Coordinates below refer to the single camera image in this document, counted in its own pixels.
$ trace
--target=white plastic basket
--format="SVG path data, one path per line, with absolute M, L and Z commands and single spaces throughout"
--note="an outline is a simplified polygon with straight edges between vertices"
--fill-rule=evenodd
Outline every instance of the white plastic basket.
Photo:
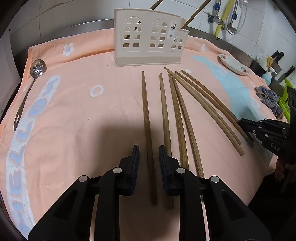
M 185 19 L 150 9 L 114 10 L 116 66 L 180 63 L 189 31 Z

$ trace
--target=clear plastic tube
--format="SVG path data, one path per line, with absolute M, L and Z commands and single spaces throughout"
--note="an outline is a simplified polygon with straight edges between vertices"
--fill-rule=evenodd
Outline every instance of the clear plastic tube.
M 240 27 L 240 29 L 239 30 L 237 30 L 237 33 L 236 34 L 234 34 L 234 33 L 232 33 L 229 29 L 228 29 L 228 27 L 227 27 L 227 24 L 225 24 L 225 28 L 226 28 L 226 30 L 227 30 L 227 32 L 230 34 L 230 35 L 237 35 L 241 30 L 242 30 L 242 28 L 243 28 L 243 26 L 244 26 L 244 23 L 245 23 L 245 21 L 246 21 L 246 17 L 247 17 L 247 10 L 248 10 L 248 3 L 246 3 L 246 13 L 245 13 L 245 15 L 244 15 L 244 21 L 243 21 L 243 23 L 242 23 L 242 25 L 241 25 L 241 27 Z

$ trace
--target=chopstick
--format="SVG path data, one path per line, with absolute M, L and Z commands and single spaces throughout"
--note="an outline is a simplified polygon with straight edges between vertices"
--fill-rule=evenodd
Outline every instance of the chopstick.
M 146 90 L 146 81 L 144 71 L 142 71 L 142 98 L 143 98 L 143 112 L 144 112 L 144 127 L 145 127 L 145 138 L 146 138 L 146 152 L 147 152 L 147 162 L 148 171 L 150 179 L 150 195 L 152 204 L 157 204 L 157 189 L 155 180 L 155 168 L 152 150 L 152 139 L 151 139 L 151 129 L 150 129 L 150 119 L 148 110 L 148 99 Z
M 185 72 L 184 70 L 181 69 L 181 72 L 189 77 L 194 83 L 196 83 L 204 92 L 204 93 L 198 86 L 194 85 L 191 81 L 189 81 L 186 77 L 181 75 L 180 73 L 177 73 L 180 77 L 182 77 L 185 81 L 187 81 L 189 84 L 191 84 L 197 91 L 199 91 L 204 97 L 206 97 L 213 105 L 215 103 L 212 102 L 212 99 L 216 101 L 218 105 L 215 105 L 215 107 L 220 110 L 226 117 L 227 119 L 234 125 L 234 127 L 240 132 L 240 134 L 245 138 L 245 140 L 249 143 L 251 147 L 254 146 L 254 140 L 250 138 L 250 136 L 244 132 L 244 130 L 238 125 L 238 119 L 235 117 L 235 115 L 230 111 L 230 109 L 227 108 L 226 105 L 222 101 L 220 101 L 219 98 L 217 98 L 207 87 L 205 87 L 202 83 L 200 83 L 197 79 L 193 78 L 190 74 Z
M 175 79 L 183 85 L 183 87 L 202 105 L 202 107 L 211 115 L 211 117 L 216 121 L 216 123 L 220 126 L 220 128 L 224 131 L 226 136 L 229 138 L 237 152 L 243 156 L 244 151 L 234 138 L 234 136 L 229 131 L 230 127 L 227 125 L 227 123 L 222 121 L 222 117 L 217 113 L 217 111 L 196 91 L 194 90 L 189 84 L 187 84 L 184 80 L 182 80 L 179 76 L 177 76 L 175 73 L 170 71 L 168 68 L 165 67 L 167 72 L 169 72 L 172 76 L 175 77 Z
M 186 123 L 186 127 L 188 130 L 188 134 L 189 134 L 189 140 L 190 140 L 190 144 L 191 144 L 191 148 L 192 148 L 192 154 L 193 154 L 193 159 L 194 159 L 194 164 L 195 164 L 195 170 L 196 170 L 196 174 L 198 177 L 202 177 L 205 178 L 204 172 L 203 172 L 203 168 L 202 168 L 202 162 L 200 159 L 200 153 L 198 151 L 198 147 L 197 147 L 197 143 L 196 143 L 196 139 L 195 139 L 195 135 L 194 135 L 194 131 L 192 128 L 192 124 L 186 109 L 186 105 L 184 103 L 182 94 L 179 90 L 179 87 L 177 85 L 177 82 L 175 81 L 175 79 L 173 78 L 173 82 L 175 85 L 175 89 L 177 91 L 177 95 L 178 95 L 178 99 L 181 105 L 181 109 L 184 115 L 184 119 L 185 119 L 185 123 Z
M 175 110 L 175 119 L 176 119 L 176 125 L 177 125 L 181 167 L 185 168 L 186 170 L 189 170 L 185 134 L 184 134 L 181 112 L 179 109 L 177 93 L 176 93 L 175 85 L 173 82 L 173 77 L 169 74 L 168 78 L 170 81 L 170 90 L 172 92 L 172 99 L 173 99 L 173 105 Z
M 187 79 L 185 76 L 181 75 L 177 71 L 175 72 L 177 75 L 179 75 L 183 80 L 185 80 L 188 84 L 190 84 L 193 88 L 195 88 L 199 93 L 201 93 L 207 100 L 209 100 L 219 111 L 223 113 L 227 117 L 227 119 L 233 124 L 233 126 L 240 132 L 240 134 L 246 139 L 246 141 L 249 143 L 251 147 L 254 146 L 254 143 L 248 138 L 247 134 L 243 131 L 243 129 L 238 125 L 238 123 L 220 106 L 213 98 L 211 98 L 206 92 L 204 92 L 200 87 L 198 87 L 196 84 L 191 82 L 189 79 Z
M 150 9 L 155 9 L 163 0 L 158 0 Z
M 167 156 L 172 157 L 172 146 L 170 142 L 170 126 L 168 121 L 168 108 L 166 105 L 165 97 L 165 87 L 163 85 L 163 75 L 159 74 L 159 83 L 160 83 L 160 95 L 161 95 L 161 108 L 163 112 L 163 137 L 165 141 L 165 149 Z M 166 196 L 166 206 L 168 209 L 172 209 L 175 206 L 175 201 L 173 196 Z
M 211 0 L 206 0 L 200 7 L 195 11 L 195 13 L 187 20 L 187 22 L 183 25 L 182 29 L 185 29 L 188 24 L 198 15 L 198 13 L 210 2 Z

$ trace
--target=dish cloth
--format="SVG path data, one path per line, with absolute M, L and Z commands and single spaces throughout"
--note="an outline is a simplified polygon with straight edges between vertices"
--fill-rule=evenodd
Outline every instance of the dish cloth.
M 255 88 L 256 95 L 261 99 L 261 102 L 270 108 L 277 119 L 282 118 L 284 111 L 278 106 L 279 97 L 277 94 L 264 86 Z

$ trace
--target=plate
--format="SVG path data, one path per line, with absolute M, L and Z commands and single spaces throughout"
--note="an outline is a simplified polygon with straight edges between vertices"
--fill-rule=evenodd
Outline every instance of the plate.
M 218 55 L 221 62 L 230 70 L 232 70 L 234 73 L 240 74 L 240 75 L 246 75 L 250 72 L 248 71 L 247 67 L 242 65 L 239 61 L 237 61 L 235 58 L 227 56 L 225 54 L 219 54 Z

